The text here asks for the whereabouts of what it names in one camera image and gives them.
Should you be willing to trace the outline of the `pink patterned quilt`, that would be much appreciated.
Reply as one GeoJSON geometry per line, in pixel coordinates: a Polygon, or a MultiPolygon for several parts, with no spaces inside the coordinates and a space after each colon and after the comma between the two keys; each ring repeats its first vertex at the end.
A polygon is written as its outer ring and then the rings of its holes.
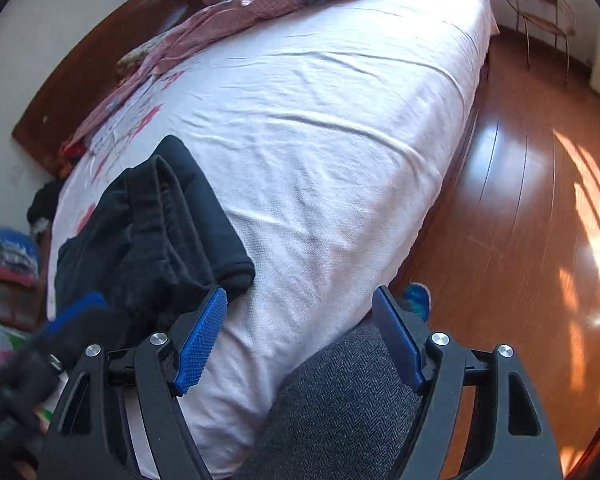
{"type": "Polygon", "coordinates": [[[133,49],[117,62],[120,81],[110,95],[84,119],[59,150],[72,159],[85,152],[84,139],[132,96],[151,76],[160,76],[210,44],[263,21],[291,14],[327,0],[220,0],[197,11],[179,25],[133,49]]]}

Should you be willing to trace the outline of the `dark wooden headboard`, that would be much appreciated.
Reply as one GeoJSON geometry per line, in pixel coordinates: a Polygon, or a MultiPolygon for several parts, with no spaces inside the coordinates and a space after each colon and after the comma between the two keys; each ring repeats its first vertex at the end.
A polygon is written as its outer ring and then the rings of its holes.
{"type": "Polygon", "coordinates": [[[128,0],[96,25],[62,59],[22,114],[12,138],[54,177],[61,145],[118,83],[123,55],[180,24],[202,0],[128,0]]]}

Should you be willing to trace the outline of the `grey herringbone trouser leg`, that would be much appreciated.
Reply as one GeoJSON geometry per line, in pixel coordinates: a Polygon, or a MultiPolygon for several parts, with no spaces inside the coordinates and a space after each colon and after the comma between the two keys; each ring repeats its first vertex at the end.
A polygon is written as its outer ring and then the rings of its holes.
{"type": "Polygon", "coordinates": [[[385,479],[418,415],[366,318],[280,386],[237,479],[385,479]]]}

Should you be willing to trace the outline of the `black clothes pile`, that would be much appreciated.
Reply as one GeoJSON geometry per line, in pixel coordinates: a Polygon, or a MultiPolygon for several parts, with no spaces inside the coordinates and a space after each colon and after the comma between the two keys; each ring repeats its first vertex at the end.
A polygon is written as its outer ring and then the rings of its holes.
{"type": "Polygon", "coordinates": [[[66,178],[56,179],[45,183],[42,188],[38,189],[27,210],[27,220],[30,226],[34,226],[40,220],[54,221],[60,193],[66,181],[66,178]]]}

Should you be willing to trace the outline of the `wooden chair beside bed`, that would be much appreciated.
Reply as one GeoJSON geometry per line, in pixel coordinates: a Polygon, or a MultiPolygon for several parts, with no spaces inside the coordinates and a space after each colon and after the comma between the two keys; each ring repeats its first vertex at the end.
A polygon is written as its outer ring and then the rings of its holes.
{"type": "Polygon", "coordinates": [[[0,324],[32,333],[47,320],[47,274],[50,266],[50,229],[27,234],[41,255],[38,278],[24,278],[0,270],[0,324]]]}

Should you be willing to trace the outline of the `white floral bed sheet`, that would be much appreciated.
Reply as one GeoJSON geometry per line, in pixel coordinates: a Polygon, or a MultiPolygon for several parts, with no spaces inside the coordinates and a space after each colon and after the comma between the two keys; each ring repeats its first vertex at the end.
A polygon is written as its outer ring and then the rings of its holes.
{"type": "Polygon", "coordinates": [[[212,476],[246,459],[277,390],[358,325],[406,259],[460,143],[490,0],[327,0],[146,80],[61,192],[52,246],[165,136],[181,139],[256,267],[181,407],[212,476]]]}

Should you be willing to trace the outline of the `black pants red white patches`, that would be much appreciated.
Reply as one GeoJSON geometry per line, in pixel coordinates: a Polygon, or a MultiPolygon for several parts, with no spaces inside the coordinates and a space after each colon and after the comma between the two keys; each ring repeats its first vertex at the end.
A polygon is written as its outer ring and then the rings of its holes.
{"type": "Polygon", "coordinates": [[[58,314],[89,292],[110,309],[110,349],[170,330],[215,287],[242,296],[256,267],[192,154],[166,136],[124,170],[79,234],[61,246],[58,314]]]}

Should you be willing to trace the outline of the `plastic bag of clothes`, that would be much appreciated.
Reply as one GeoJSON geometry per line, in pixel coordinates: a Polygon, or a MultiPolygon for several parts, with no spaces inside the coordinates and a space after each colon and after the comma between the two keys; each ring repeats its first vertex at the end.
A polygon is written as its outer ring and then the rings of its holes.
{"type": "Polygon", "coordinates": [[[41,255],[38,245],[26,233],[0,226],[0,270],[38,278],[41,255]]]}

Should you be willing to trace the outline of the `blue slipper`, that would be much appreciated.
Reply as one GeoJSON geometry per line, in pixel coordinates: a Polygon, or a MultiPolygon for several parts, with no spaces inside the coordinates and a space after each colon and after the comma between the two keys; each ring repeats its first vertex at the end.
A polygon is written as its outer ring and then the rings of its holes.
{"type": "Polygon", "coordinates": [[[432,302],[426,285],[411,282],[404,288],[398,303],[403,310],[417,314],[425,323],[429,321],[432,302]]]}

